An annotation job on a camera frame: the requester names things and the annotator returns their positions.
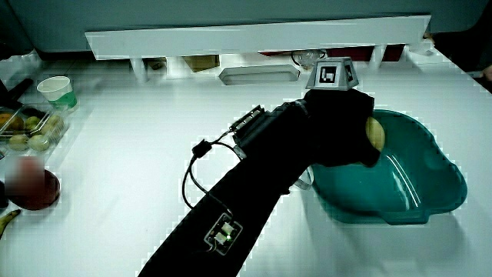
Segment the black cable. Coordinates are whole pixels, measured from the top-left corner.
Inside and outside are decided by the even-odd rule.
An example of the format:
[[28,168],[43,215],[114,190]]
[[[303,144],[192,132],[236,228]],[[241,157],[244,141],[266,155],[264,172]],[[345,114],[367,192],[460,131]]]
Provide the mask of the black cable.
[[[230,149],[231,151],[234,151],[234,149],[230,146],[230,145],[227,145],[223,142],[219,142],[218,140],[222,139],[224,136],[226,136],[230,131],[227,131],[225,132],[224,134],[221,135],[221,137],[219,137],[218,139],[214,140],[213,142],[209,142],[211,145],[221,145],[221,146],[224,146],[228,149]],[[210,197],[212,197],[215,201],[217,201],[220,205],[222,205],[222,207],[224,207],[225,210],[228,211],[228,213],[231,215],[231,217],[233,218],[234,215],[232,213],[232,211],[221,201],[219,200],[218,198],[216,198],[215,196],[213,196],[208,190],[206,190],[203,186],[201,186],[197,179],[194,177],[193,175],[193,171],[192,171],[192,166],[194,164],[194,162],[197,160],[196,156],[193,155],[193,157],[191,158],[191,161],[190,161],[190,165],[188,166],[187,170],[186,170],[186,173],[184,174],[184,178],[183,178],[183,183],[182,183],[182,186],[181,186],[181,194],[183,196],[183,200],[184,200],[184,203],[186,203],[186,205],[190,208],[190,209],[193,209],[194,207],[190,204],[190,202],[186,199],[186,194],[185,194],[185,185],[186,185],[186,180],[188,178],[188,174],[190,175],[190,178],[191,180],[193,181],[193,183],[206,195],[209,195]]]
[[184,174],[184,177],[183,177],[183,183],[181,185],[181,195],[183,196],[184,203],[186,203],[186,206],[188,206],[190,209],[193,209],[194,207],[186,199],[185,185],[186,185],[186,179],[188,178],[188,174],[191,172],[191,167],[193,166],[193,163],[196,160],[197,160],[197,158],[195,156],[193,156],[191,158],[190,165],[188,166],[188,169],[186,169],[186,173]]
[[222,145],[224,147],[227,147],[228,149],[230,149],[234,154],[236,154],[236,156],[239,158],[239,160],[242,160],[242,158],[236,153],[236,151],[234,151],[234,149],[230,146],[230,145],[227,145],[223,142],[212,142],[212,145]]

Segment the blurred object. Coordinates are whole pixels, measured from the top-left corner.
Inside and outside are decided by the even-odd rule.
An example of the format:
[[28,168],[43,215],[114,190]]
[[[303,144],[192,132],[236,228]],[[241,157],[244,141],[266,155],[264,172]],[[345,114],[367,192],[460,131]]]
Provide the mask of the blurred object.
[[[388,45],[384,52],[382,62],[398,62],[403,52],[404,45]],[[351,57],[354,62],[369,62],[374,46],[356,46],[345,48],[327,49],[328,57]]]
[[262,55],[272,56],[272,55],[290,55],[290,51],[273,51],[273,52],[259,52]]
[[426,38],[421,43],[408,46],[408,51],[419,55],[433,55],[432,49],[434,49],[434,43],[429,38]]
[[[10,48],[5,43],[0,42],[0,59],[10,58],[15,54],[15,50]],[[5,87],[4,83],[0,81],[0,102],[5,100],[18,100],[21,95],[31,86],[33,81],[27,78],[21,81],[10,91]]]
[[10,201],[33,211],[49,207],[60,195],[60,182],[36,157],[19,157],[5,185]]
[[486,80],[492,82],[492,64],[487,66],[480,74],[480,77],[485,77]]
[[21,213],[21,210],[17,209],[15,211],[11,211],[7,215],[0,218],[0,239],[2,238],[3,232],[5,231],[7,224],[10,221],[12,221],[20,213]]
[[8,206],[8,198],[5,196],[5,184],[0,181],[0,209]]
[[163,58],[144,58],[144,62],[147,62],[147,65],[150,66],[153,70],[158,70],[166,66],[167,59]]
[[304,70],[311,70],[319,58],[326,56],[326,50],[297,50],[291,53],[292,61]]
[[262,65],[224,68],[218,77],[225,85],[247,85],[294,82],[299,79],[300,74],[292,65]]
[[492,1],[475,25],[466,31],[424,34],[435,48],[465,72],[492,65]]
[[200,72],[221,64],[218,55],[195,55],[183,57],[183,59],[193,72]]

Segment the connector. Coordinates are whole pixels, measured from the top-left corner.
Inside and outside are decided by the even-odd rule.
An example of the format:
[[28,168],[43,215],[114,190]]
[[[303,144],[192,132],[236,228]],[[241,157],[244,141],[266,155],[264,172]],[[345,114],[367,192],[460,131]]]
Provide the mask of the connector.
[[212,144],[202,139],[191,151],[193,152],[193,155],[199,159],[207,154],[210,149],[212,149]]

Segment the wire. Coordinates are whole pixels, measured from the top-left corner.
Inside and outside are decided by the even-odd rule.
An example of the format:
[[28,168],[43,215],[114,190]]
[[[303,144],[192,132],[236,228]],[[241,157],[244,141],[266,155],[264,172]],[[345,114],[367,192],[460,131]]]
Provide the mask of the wire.
[[227,145],[223,142],[212,142],[212,145],[222,145],[224,147],[227,147],[228,149],[230,149],[234,154],[236,154],[236,156],[239,158],[239,160],[242,160],[242,158],[236,153],[236,151],[234,151],[234,149],[230,146],[230,145]]
[[217,139],[215,139],[213,142],[211,142],[211,144],[215,144],[217,143],[218,141],[220,141],[222,138],[224,138],[226,135],[228,135],[229,133],[231,133],[232,130],[227,130],[226,132],[224,132],[220,137],[218,137]]
[[217,249],[217,241],[216,240],[214,240],[213,246],[211,246],[209,249],[194,251],[189,255],[196,255],[198,253],[212,253],[213,251],[215,251],[215,249]]
[[186,194],[185,194],[185,185],[186,185],[186,179],[188,178],[188,174],[191,172],[191,166],[193,165],[194,161],[196,161],[197,158],[193,156],[190,161],[190,165],[188,166],[188,169],[186,169],[186,173],[184,174],[183,177],[183,183],[181,185],[181,195],[183,196],[184,203],[186,206],[188,206],[190,209],[193,209],[194,207],[190,204],[190,202],[186,199]]
[[[221,137],[219,137],[218,139],[214,140],[213,142],[211,142],[212,145],[221,145],[221,146],[224,146],[228,149],[230,149],[231,151],[233,151],[234,153],[236,153],[234,151],[234,149],[230,146],[230,145],[227,145],[223,142],[219,142],[218,140],[222,139],[224,136],[226,136],[230,131],[227,131],[225,132],[224,134],[221,135]],[[192,166],[194,164],[194,162],[196,162],[197,158],[196,156],[194,155],[192,158],[191,158],[191,161],[190,161],[190,165],[188,166],[188,168],[186,169],[186,173],[184,174],[184,178],[183,178],[183,183],[182,183],[182,186],[181,186],[181,194],[183,196],[183,200],[184,200],[184,203],[190,208],[190,209],[194,209],[194,206],[192,206],[190,204],[190,202],[186,199],[186,194],[185,194],[185,185],[186,185],[186,180],[188,179],[188,175],[190,175],[190,178],[191,180],[193,181],[193,183],[206,195],[209,195],[210,197],[212,197],[216,202],[218,202],[220,205],[222,205],[222,207],[224,207],[225,210],[228,211],[228,213],[231,215],[232,218],[234,218],[234,214],[232,213],[232,211],[221,201],[219,200],[218,198],[216,198],[215,196],[213,196],[208,190],[206,190],[203,186],[200,185],[200,183],[198,183],[197,179],[194,177],[193,175],[193,171],[191,170],[192,169]]]

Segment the clear plastic container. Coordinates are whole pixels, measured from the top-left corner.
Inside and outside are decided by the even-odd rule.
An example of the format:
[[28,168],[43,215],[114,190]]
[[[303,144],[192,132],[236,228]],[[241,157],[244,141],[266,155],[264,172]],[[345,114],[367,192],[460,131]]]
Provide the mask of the clear plastic container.
[[28,104],[17,110],[0,107],[0,158],[38,156],[47,159],[68,125],[67,112],[49,104]]

